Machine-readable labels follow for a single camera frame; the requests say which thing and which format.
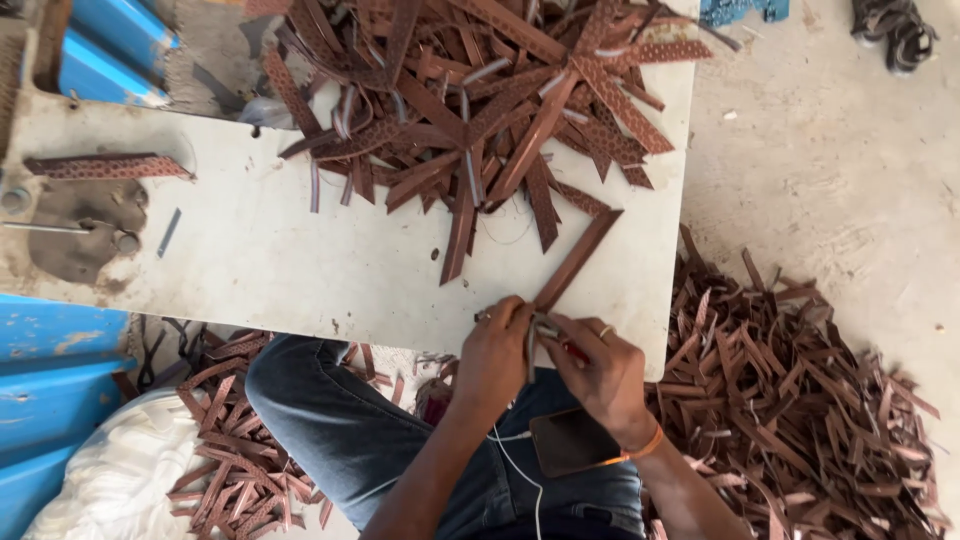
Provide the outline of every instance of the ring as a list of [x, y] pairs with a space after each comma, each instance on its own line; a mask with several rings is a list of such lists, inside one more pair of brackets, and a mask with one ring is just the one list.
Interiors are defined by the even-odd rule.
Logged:
[[613, 325], [607, 325], [600, 331], [600, 339], [603, 339], [603, 336], [607, 335], [608, 331], [612, 331], [613, 335], [616, 335], [616, 328]]

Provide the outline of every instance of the jeans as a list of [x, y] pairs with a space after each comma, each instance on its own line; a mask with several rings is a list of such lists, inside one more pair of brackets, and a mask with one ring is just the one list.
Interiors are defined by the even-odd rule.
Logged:
[[[426, 443], [433, 428], [393, 405], [339, 365], [348, 343], [284, 334], [256, 358], [247, 396], [276, 440], [359, 530]], [[538, 369], [497, 423], [501, 437], [527, 431], [532, 418], [579, 406], [555, 370]], [[630, 461], [548, 479], [532, 439], [503, 443], [543, 486], [540, 515], [600, 519], [642, 535], [640, 482]], [[436, 537], [470, 537], [532, 519], [538, 489], [484, 440], [457, 480]]]

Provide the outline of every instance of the plastic bag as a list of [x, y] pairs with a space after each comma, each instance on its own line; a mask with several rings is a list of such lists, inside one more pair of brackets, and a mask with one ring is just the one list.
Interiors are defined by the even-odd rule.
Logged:
[[[202, 390], [195, 390], [197, 397]], [[174, 388], [124, 405], [67, 461], [60, 494], [34, 518], [24, 540], [179, 540], [166, 494], [205, 460], [194, 455], [200, 426]]]
[[294, 117], [287, 106], [282, 101], [263, 96], [251, 99], [236, 121], [281, 130], [292, 130], [294, 127]]

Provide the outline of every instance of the table top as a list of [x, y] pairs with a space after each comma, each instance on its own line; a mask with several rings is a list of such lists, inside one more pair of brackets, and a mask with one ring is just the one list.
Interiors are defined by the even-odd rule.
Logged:
[[[32, 71], [35, 50], [31, 31], [25, 73]], [[625, 210], [555, 310], [615, 325], [645, 351], [647, 380], [658, 380], [693, 64], [644, 66], [642, 73], [666, 109], [638, 105], [679, 149], [648, 159], [655, 190], [628, 185], [616, 164], [601, 184], [590, 158], [556, 140], [541, 151], [553, 154], [549, 165], [559, 181]], [[324, 91], [328, 100], [339, 92], [333, 86]], [[108, 263], [95, 285], [64, 282], [35, 268], [28, 232], [0, 230], [0, 292], [459, 354], [473, 314], [509, 294], [533, 299], [590, 221], [554, 196], [563, 224], [543, 254], [533, 212], [516, 195], [494, 214], [482, 215], [463, 274], [439, 286], [451, 223], [446, 208], [438, 204], [424, 215], [415, 200], [387, 215], [381, 186], [376, 206], [353, 197], [344, 207], [339, 201], [345, 179], [322, 171], [320, 212], [311, 213], [307, 157], [276, 156], [299, 132], [262, 128], [254, 137], [252, 126], [215, 118], [86, 101], [71, 110], [70, 104], [24, 81], [4, 190], [21, 186], [36, 202], [43, 179], [26, 171], [23, 159], [104, 152], [170, 156], [197, 180], [141, 180], [150, 197], [142, 249]], [[329, 115], [320, 111], [328, 107], [315, 107], [324, 127]], [[159, 258], [157, 247], [176, 209], [179, 224]], [[434, 249], [440, 250], [436, 260]]]

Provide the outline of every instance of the metal bolt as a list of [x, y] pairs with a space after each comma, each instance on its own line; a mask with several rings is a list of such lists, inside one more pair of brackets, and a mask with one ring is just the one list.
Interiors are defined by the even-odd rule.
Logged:
[[116, 246], [117, 249], [120, 250], [120, 253], [129, 255], [140, 249], [140, 240], [137, 240], [136, 236], [132, 234], [124, 234], [117, 238]]
[[0, 207], [9, 215], [17, 215], [25, 212], [30, 206], [30, 193], [25, 189], [18, 187], [3, 194], [0, 197]]

